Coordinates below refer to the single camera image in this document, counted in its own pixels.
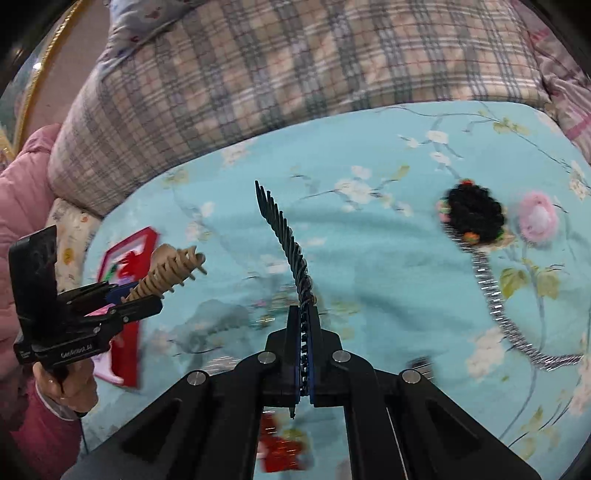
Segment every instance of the black spiral toy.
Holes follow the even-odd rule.
[[[300,364],[300,387],[301,396],[309,395],[308,382],[308,363],[312,348],[309,348],[308,342],[310,337],[309,325],[309,311],[308,307],[313,306],[316,299],[312,295],[312,279],[308,275],[308,263],[301,253],[301,247],[294,240],[293,231],[287,225],[287,220],[283,217],[283,212],[275,203],[271,196],[271,192],[259,185],[255,181],[256,199],[258,201],[261,215],[267,221],[279,239],[279,243],[287,257],[287,262],[290,265],[291,273],[294,277],[295,286],[297,288],[298,300],[300,302],[301,312],[301,364]]]

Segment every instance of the black pom pom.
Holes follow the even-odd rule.
[[[449,225],[461,235],[472,232],[479,235],[480,244],[489,244],[502,233],[505,216],[488,189],[461,183],[448,192],[447,203]]]

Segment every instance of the pink pom pom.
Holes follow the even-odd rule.
[[[558,216],[545,193],[529,192],[519,204],[521,235],[533,243],[545,242],[556,234]]]

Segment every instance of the floral fabric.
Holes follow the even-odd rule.
[[[105,51],[98,60],[101,76],[107,75],[139,46],[205,0],[113,0],[108,7],[111,29]]]
[[[56,199],[46,223],[46,226],[50,225],[57,227],[57,291],[78,288],[82,285],[86,251],[100,220],[64,199]]]
[[[488,247],[506,311],[544,353],[589,351],[591,169],[543,113],[525,105],[441,102],[347,113],[288,127],[189,161],[151,180],[110,213],[91,244],[85,283],[110,245],[146,226],[175,247],[196,244],[207,277],[166,294],[142,323],[137,393],[99,382],[84,419],[103,441],[196,368],[212,372],[264,348],[296,301],[293,279],[255,197],[273,193],[314,281],[321,322],[375,368],[400,372],[428,356],[434,381],[495,436],[556,480],[591,431],[591,362],[533,368],[503,338],[470,255],[441,228],[436,203],[460,179],[506,208],[504,237]],[[545,193],[559,227],[546,245],[521,238],[523,195]],[[305,478],[346,477],[341,409],[312,409],[285,435],[305,438]],[[256,478],[278,478],[262,473]]]

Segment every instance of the silver tinsel wire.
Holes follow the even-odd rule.
[[[482,290],[482,294],[488,305],[489,313],[493,320],[497,322],[501,328],[501,332],[511,345],[521,353],[524,353],[530,359],[532,365],[548,372],[559,367],[564,367],[565,365],[576,365],[581,361],[583,355],[546,355],[529,343],[523,336],[523,333],[519,330],[519,327],[505,313],[503,295],[499,288],[499,284],[492,274],[488,255],[465,242],[462,236],[450,225],[444,223],[443,229],[449,238],[457,243],[462,251],[472,255],[474,276]]]

